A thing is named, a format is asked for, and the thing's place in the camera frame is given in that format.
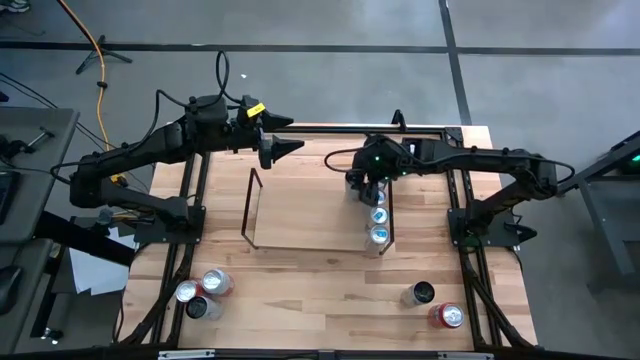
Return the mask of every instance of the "gray floor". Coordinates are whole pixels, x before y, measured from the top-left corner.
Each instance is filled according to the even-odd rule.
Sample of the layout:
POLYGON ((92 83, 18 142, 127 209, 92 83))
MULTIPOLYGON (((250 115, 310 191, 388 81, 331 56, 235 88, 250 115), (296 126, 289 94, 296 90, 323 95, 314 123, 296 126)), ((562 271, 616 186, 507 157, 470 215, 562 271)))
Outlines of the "gray floor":
MULTIPOLYGON (((46 33, 26 35, 0 19, 0 39, 82 40, 53 1, 33 2, 32 13, 10 21, 46 33)), ((95 35, 105 33, 114 41, 445 45, 437 0, 68 2, 95 35)), ((459 46, 640 47, 640 25, 634 21, 640 3, 634 0, 448 3, 459 46)), ((78 109, 81 121, 97 131, 98 66, 73 75, 85 55, 3 50, 0 69, 59 106, 78 109)), ((103 112, 114 142, 134 141, 146 131, 156 88, 183 99, 217 91, 214 53, 125 55, 135 62, 108 62, 103 112)), ((230 93, 250 93, 299 122, 387 123, 401 108, 412 124, 460 123, 446 55, 230 53, 230 58, 230 93)), ((496 147, 522 147, 580 169, 638 130, 640 57, 461 56, 460 63, 473 124, 488 125, 496 147)), ((12 105, 38 105, 2 84, 0 89, 12 95, 12 105)), ((179 110, 163 103, 160 121, 176 119, 179 110)), ((67 160, 93 147, 77 135, 67 160)), ((135 173, 150 183, 149 168, 135 173)), ((578 195, 516 209, 539 231, 522 250, 539 342, 553 350, 640 357, 638 296, 609 291, 593 297, 585 287, 599 271, 596 264, 608 258, 578 195)), ((74 209, 67 196, 67 189, 56 185, 49 210, 67 216, 95 213, 74 209)), ((116 297, 64 305, 59 323, 67 337, 58 348, 109 341, 116 297), (97 306, 105 308, 102 319, 89 311, 97 306), (88 327, 97 330, 88 334, 88 327)), ((23 351, 49 347, 21 344, 23 351)))

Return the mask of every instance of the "paper sheet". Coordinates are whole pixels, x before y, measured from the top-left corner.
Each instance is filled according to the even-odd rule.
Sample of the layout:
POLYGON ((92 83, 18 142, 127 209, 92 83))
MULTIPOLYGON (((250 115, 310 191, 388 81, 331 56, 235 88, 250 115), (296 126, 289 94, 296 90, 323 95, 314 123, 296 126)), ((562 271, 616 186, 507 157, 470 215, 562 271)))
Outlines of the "paper sheet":
MULTIPOLYGON (((118 228, 109 229, 109 239, 130 248, 135 248, 133 235, 120 237, 118 228)), ((122 290, 129 278, 129 268, 103 260, 84 252, 70 249, 71 266, 76 291, 91 289, 91 295, 122 290)))

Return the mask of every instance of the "wooden tabletop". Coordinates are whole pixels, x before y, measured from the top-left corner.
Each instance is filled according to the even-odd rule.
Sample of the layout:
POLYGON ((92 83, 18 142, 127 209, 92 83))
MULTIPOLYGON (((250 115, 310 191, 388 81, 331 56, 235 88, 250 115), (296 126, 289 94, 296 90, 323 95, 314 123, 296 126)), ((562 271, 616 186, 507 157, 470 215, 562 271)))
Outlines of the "wooden tabletop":
MULTIPOLYGON (((465 146, 492 147, 487 127, 462 129, 465 146)), ((303 139, 306 144, 278 160, 271 170, 258 170, 269 186, 292 187, 297 178, 312 178, 324 189, 344 189, 343 174, 326 169, 323 158, 330 151, 363 143, 362 135, 283 137, 303 139)), ((351 158, 351 154, 345 154, 331 162, 347 168, 351 158)), ((446 222, 450 202, 444 175, 408 176, 394 183, 396 243, 383 257, 375 258, 337 251, 251 249, 241 237, 240 227, 252 167, 260 169, 257 155, 250 151, 212 156, 203 202, 207 220, 191 275, 197 278, 207 270, 221 268, 234 277, 236 288, 231 297, 223 300, 225 313, 220 320, 184 317, 181 347, 473 348, 468 321, 459 329, 436 330, 428 326, 425 318, 429 306, 407 309, 399 304, 403 289, 426 280, 435 287, 434 304, 455 302, 466 312, 460 261, 450 245, 446 222)), ((158 164, 151 193, 160 197, 177 195, 183 168, 184 164, 158 164)), ((196 178, 194 171, 193 188, 196 178)), ((501 188, 497 174, 472 172, 471 180, 476 198, 486 198, 501 188)), ((132 331, 156 300, 166 253, 166 245, 150 245, 131 266, 121 337, 132 331)), ((520 333, 535 343, 518 262, 504 249, 488 248, 486 256, 496 302, 520 333)), ((171 301, 163 339, 173 307, 171 301)), ((483 335, 489 339, 482 306, 479 312, 483 335)))

